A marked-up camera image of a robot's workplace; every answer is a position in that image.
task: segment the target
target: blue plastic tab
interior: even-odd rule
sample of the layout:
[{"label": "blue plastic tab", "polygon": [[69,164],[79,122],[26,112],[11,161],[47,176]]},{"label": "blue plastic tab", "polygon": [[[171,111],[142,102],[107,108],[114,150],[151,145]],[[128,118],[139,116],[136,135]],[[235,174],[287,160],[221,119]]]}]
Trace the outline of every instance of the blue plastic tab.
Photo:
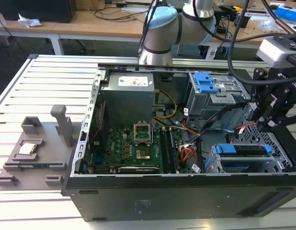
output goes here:
[{"label": "blue plastic tab", "polygon": [[273,153],[273,149],[270,145],[265,145],[265,150],[268,153],[268,155],[270,156]]},{"label": "blue plastic tab", "polygon": [[218,89],[214,86],[214,84],[211,84],[211,85],[200,85],[199,86],[199,92],[204,92],[204,93],[218,93]]},{"label": "blue plastic tab", "polygon": [[221,147],[220,147],[219,145],[216,145],[216,146],[215,146],[215,149],[216,149],[216,152],[217,152],[218,154],[220,154],[220,153],[223,152],[223,151],[221,150]]},{"label": "blue plastic tab", "polygon": [[195,81],[197,85],[200,84],[213,84],[213,80],[210,78],[210,75],[208,73],[198,73],[196,72],[194,74]]},{"label": "blue plastic tab", "polygon": [[218,93],[218,89],[213,84],[213,79],[210,78],[208,73],[196,72],[194,79],[200,93]]},{"label": "blue plastic tab", "polygon": [[222,149],[222,153],[236,153],[235,147],[232,144],[219,144],[218,145]]}]

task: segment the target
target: black computer case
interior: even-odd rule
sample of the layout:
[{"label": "black computer case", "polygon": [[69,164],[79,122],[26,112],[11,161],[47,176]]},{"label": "black computer case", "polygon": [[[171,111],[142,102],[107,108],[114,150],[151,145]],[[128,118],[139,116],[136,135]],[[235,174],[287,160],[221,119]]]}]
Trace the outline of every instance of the black computer case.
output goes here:
[{"label": "black computer case", "polygon": [[22,17],[41,21],[69,23],[76,13],[75,0],[0,0],[0,12],[5,20]]}]

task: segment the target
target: red wire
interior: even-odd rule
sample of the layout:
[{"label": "red wire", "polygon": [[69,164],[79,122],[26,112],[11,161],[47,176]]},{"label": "red wire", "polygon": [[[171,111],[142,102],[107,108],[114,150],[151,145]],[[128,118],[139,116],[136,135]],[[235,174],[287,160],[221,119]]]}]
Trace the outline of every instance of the red wire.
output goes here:
[{"label": "red wire", "polygon": [[235,128],[235,129],[240,129],[240,128],[248,127],[248,126],[254,126],[256,124],[257,124],[256,122],[255,123],[250,123],[250,124],[246,124],[246,125],[243,125],[243,126],[239,126],[239,127]]},{"label": "red wire", "polygon": [[99,124],[98,124],[98,129],[97,129],[97,131],[96,131],[94,137],[91,139],[90,144],[94,141],[95,137],[97,136],[97,134],[98,134],[98,132],[99,132],[99,130],[100,130],[102,107],[103,107],[103,103],[101,104],[100,112],[99,112]]}]

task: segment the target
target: power cable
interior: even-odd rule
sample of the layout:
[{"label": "power cable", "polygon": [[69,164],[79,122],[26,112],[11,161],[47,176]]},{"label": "power cable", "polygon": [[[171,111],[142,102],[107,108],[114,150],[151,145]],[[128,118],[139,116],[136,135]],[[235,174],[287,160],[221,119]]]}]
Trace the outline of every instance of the power cable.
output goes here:
[{"label": "power cable", "polygon": [[9,35],[11,36],[11,38],[17,43],[17,45],[19,46],[19,48],[28,56],[27,52],[23,49],[23,47],[18,43],[18,41],[15,39],[15,37],[9,32],[9,30],[5,27],[5,25],[2,23],[2,21],[0,20],[0,24],[4,27],[4,29],[6,30],[6,32],[9,33]]}]

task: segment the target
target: orange wire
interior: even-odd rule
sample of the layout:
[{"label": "orange wire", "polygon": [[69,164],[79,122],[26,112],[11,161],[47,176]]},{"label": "orange wire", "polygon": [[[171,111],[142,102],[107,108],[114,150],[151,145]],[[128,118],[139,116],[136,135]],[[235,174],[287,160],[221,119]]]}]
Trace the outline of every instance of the orange wire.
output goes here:
[{"label": "orange wire", "polygon": [[[185,151],[189,151],[189,153],[183,157],[183,154]],[[198,159],[197,155],[190,149],[190,148],[184,148],[181,150],[181,160],[182,162],[184,162],[185,160],[187,160],[189,158],[189,156],[192,154],[192,156],[195,158],[195,159]]]},{"label": "orange wire", "polygon": [[190,133],[193,133],[194,135],[198,135],[198,133],[196,133],[195,131],[193,131],[193,130],[191,130],[189,127],[187,127],[186,125],[185,125],[185,122],[183,121],[182,122],[182,126],[184,127],[184,128],[186,128]]}]

